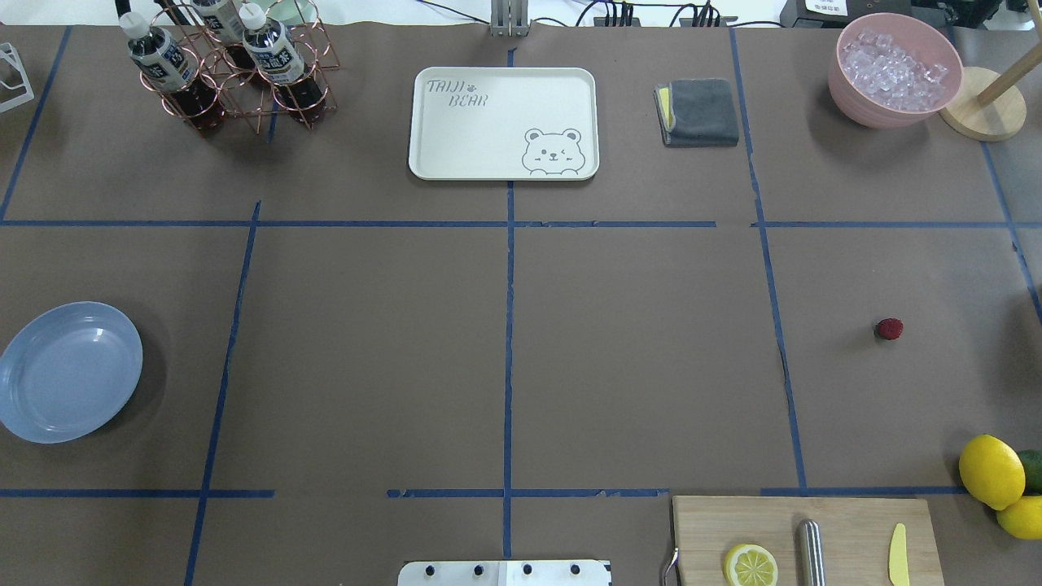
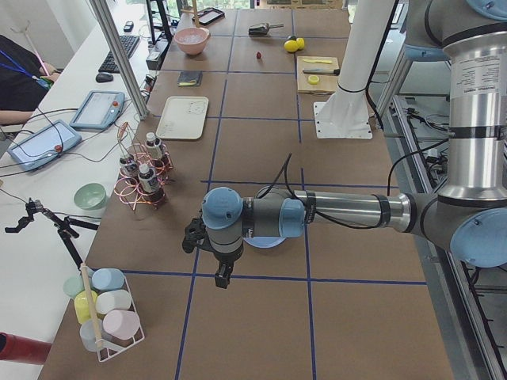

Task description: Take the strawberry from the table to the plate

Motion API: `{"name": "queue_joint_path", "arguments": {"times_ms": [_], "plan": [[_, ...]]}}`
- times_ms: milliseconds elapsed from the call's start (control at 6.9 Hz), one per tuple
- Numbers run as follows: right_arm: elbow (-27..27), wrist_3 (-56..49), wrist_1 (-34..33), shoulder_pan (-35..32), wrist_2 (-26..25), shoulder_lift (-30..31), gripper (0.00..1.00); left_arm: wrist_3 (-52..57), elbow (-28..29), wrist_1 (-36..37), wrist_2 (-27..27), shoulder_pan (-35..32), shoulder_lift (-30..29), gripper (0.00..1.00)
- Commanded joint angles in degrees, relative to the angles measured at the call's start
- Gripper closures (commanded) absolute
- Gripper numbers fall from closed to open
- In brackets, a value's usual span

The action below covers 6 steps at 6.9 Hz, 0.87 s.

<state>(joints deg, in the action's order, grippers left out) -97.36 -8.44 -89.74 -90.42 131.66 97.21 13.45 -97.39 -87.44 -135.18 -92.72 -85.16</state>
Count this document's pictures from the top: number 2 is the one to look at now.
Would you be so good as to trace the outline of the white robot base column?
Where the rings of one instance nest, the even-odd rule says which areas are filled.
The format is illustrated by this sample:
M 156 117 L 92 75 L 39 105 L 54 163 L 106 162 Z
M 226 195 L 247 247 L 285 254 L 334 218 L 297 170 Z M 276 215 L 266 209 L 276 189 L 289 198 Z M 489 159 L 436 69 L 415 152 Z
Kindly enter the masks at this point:
M 327 102 L 314 104 L 318 138 L 372 138 L 366 93 L 396 7 L 394 0 L 362 0 L 357 3 L 336 92 Z

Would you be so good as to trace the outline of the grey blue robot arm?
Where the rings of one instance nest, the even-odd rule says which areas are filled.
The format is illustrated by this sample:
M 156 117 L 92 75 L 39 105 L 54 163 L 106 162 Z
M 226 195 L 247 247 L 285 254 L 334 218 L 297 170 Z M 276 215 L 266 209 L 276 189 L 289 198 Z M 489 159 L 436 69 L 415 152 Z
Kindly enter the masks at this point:
M 396 196 L 268 186 L 244 198 L 214 188 L 185 228 L 182 247 L 215 256 L 218 287 L 229 285 L 246 238 L 297 238 L 323 219 L 418 235 L 480 268 L 506 262 L 506 4 L 412 1 L 406 26 L 410 59 L 451 63 L 446 184 L 435 194 Z

